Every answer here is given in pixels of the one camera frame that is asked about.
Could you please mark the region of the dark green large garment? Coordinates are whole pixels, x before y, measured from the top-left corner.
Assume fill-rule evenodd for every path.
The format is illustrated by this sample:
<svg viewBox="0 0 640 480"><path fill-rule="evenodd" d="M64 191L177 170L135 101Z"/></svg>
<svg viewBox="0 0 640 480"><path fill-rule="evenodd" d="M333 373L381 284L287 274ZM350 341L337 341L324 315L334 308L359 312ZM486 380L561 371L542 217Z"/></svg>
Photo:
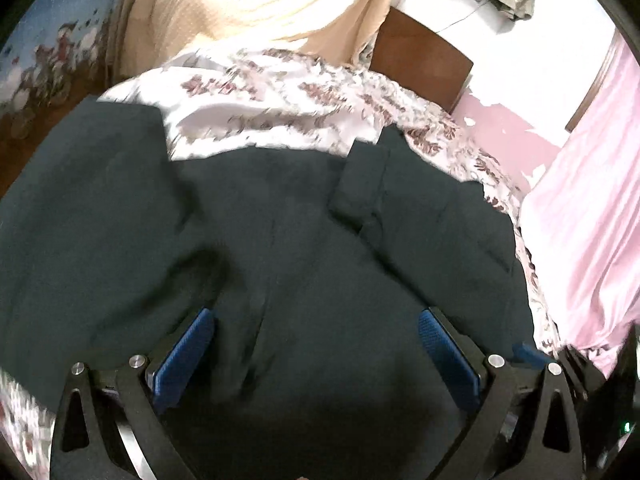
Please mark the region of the dark green large garment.
<svg viewBox="0 0 640 480"><path fill-rule="evenodd" d="M173 162L156 108L81 103L2 198L2 368L56 408L73 363L202 307L215 338L163 421L212 479L422 479L465 414L421 312L502 356L534 334L511 219L396 128Z"/></svg>

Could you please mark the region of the pink curtain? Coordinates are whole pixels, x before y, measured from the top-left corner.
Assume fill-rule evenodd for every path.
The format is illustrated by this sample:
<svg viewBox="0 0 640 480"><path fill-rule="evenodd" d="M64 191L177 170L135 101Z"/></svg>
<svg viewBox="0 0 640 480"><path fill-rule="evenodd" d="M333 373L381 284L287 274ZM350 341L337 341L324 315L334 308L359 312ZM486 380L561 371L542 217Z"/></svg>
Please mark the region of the pink curtain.
<svg viewBox="0 0 640 480"><path fill-rule="evenodd" d="M617 49L600 91L521 206L560 341L612 373L639 319L639 63Z"/></svg>

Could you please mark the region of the floral satin bedspread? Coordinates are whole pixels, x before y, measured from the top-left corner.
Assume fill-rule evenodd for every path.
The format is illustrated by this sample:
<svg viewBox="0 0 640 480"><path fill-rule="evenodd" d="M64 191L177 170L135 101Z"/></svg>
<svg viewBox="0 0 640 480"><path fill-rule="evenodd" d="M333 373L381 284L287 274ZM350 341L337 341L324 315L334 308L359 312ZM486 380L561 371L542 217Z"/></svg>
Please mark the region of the floral satin bedspread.
<svg viewBox="0 0 640 480"><path fill-rule="evenodd" d="M356 136L369 140L398 122L424 160L461 181L480 181L498 211L518 218L525 196L504 161L474 138L469 119L455 120L397 80L310 55L192 51L108 89L102 99L158 106L174 159L250 145L344 155Z"/></svg>

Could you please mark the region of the blue patterned cartoon fabric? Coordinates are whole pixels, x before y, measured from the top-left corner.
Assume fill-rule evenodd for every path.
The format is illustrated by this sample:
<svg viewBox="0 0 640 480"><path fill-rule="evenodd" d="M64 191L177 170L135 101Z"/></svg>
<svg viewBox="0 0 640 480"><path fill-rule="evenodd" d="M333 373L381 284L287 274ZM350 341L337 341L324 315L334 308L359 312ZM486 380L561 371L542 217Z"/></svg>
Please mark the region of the blue patterned cartoon fabric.
<svg viewBox="0 0 640 480"><path fill-rule="evenodd" d="M112 83L122 0L32 0L1 33L1 191L49 131Z"/></svg>

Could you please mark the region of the brown wooden headboard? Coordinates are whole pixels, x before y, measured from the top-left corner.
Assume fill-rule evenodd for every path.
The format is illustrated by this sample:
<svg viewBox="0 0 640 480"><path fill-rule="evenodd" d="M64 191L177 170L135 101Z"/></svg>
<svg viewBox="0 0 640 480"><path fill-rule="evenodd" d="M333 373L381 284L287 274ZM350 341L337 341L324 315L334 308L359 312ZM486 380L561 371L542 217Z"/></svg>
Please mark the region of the brown wooden headboard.
<svg viewBox="0 0 640 480"><path fill-rule="evenodd" d="M376 37L370 70L451 113L473 62L436 32L390 8Z"/></svg>

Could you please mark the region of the beige draped cloth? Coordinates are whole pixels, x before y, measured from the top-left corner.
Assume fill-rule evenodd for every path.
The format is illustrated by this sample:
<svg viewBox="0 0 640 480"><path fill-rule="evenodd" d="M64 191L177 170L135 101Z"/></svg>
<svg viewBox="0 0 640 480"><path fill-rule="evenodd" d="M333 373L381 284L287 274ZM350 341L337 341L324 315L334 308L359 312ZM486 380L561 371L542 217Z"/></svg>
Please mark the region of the beige draped cloth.
<svg viewBox="0 0 640 480"><path fill-rule="evenodd" d="M285 42L326 61L355 65L392 0L122 0L113 70L141 74L198 38L232 44Z"/></svg>

